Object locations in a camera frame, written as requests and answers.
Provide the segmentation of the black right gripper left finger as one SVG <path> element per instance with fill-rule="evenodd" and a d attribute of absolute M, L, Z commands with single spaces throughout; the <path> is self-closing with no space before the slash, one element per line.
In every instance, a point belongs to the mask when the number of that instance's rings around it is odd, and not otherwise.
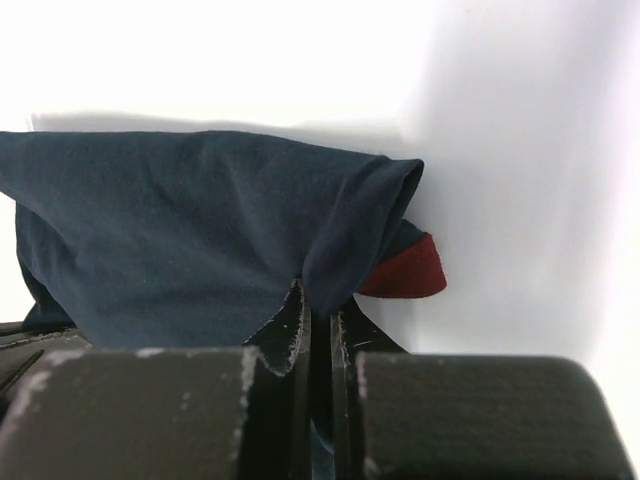
<path fill-rule="evenodd" d="M 279 377 L 295 367 L 301 351 L 305 352 L 308 335 L 308 305 L 301 279 L 295 279 L 279 310 L 244 343 L 256 347 L 265 367 Z"/>

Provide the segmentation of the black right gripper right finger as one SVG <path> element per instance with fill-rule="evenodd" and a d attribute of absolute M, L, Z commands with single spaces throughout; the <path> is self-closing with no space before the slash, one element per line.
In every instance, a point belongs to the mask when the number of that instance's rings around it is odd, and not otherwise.
<path fill-rule="evenodd" d="M 340 358 L 354 358 L 359 352 L 407 353 L 361 310 L 354 297 L 331 315 L 330 345 L 331 355 Z"/>

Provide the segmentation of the navy maroon garment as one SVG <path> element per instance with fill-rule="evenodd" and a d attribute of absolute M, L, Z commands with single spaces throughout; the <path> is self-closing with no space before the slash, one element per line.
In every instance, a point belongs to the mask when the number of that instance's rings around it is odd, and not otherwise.
<path fill-rule="evenodd" d="M 326 317 L 354 294 L 447 284 L 406 220 L 420 160 L 233 131 L 10 133 L 1 190 L 35 304 L 27 330 L 102 348 L 234 346 L 300 280 Z"/>

